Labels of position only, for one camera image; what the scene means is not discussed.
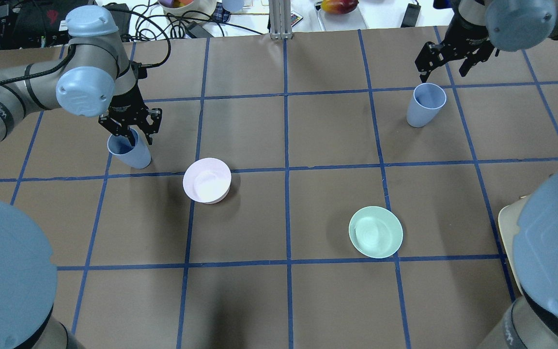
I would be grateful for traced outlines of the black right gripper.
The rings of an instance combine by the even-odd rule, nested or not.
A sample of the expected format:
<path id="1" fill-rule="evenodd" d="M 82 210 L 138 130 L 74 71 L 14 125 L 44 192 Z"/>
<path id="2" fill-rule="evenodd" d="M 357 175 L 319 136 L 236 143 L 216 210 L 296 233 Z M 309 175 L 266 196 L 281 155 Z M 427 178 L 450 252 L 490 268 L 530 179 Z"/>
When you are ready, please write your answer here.
<path id="1" fill-rule="evenodd" d="M 418 53 L 415 64 L 420 81 L 427 82 L 431 73 L 447 62 L 464 59 L 459 75 L 466 77 L 476 64 L 486 61 L 494 52 L 486 26 L 454 19 L 449 24 L 440 44 L 426 42 Z"/>

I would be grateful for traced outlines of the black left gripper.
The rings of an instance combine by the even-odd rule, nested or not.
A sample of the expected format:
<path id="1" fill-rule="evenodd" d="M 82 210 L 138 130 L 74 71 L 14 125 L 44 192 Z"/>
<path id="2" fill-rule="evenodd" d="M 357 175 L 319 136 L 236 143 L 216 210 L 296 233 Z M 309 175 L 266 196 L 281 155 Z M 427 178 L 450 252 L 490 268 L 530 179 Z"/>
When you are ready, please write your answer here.
<path id="1" fill-rule="evenodd" d="M 107 109 L 107 114 L 99 116 L 99 124 L 115 137 L 126 137 L 129 146 L 137 145 L 130 126 L 141 126 L 148 145 L 153 145 L 153 135 L 159 132 L 163 117 L 161 108 L 148 109 L 139 89 L 115 95 Z"/>

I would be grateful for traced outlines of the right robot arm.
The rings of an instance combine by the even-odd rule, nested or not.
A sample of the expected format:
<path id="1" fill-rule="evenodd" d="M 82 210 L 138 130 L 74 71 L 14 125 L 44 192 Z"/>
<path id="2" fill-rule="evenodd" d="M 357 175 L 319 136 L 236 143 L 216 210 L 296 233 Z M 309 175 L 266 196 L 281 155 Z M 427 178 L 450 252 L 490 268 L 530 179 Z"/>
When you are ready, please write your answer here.
<path id="1" fill-rule="evenodd" d="M 427 42 L 417 55 L 422 84 L 450 61 L 463 60 L 465 77 L 496 49 L 558 41 L 558 0 L 436 0 L 434 8 L 450 8 L 453 16 L 441 43 Z M 509 257 L 522 294 L 479 348 L 558 349 L 558 173 L 504 207 L 499 227 L 511 232 Z"/>

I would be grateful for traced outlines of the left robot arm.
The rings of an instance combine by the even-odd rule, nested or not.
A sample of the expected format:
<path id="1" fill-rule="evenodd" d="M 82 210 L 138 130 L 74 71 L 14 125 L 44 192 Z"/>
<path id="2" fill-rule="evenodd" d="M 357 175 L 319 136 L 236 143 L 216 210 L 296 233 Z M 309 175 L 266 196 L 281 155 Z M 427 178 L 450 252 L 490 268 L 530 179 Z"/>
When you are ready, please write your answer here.
<path id="1" fill-rule="evenodd" d="M 146 168 L 161 109 L 144 103 L 115 12 L 96 5 L 70 11 L 62 47 L 0 51 L 0 349 L 81 349 L 55 318 L 58 270 L 43 230 L 14 207 L 39 126 L 48 111 L 97 117 L 107 150 L 131 168 Z"/>

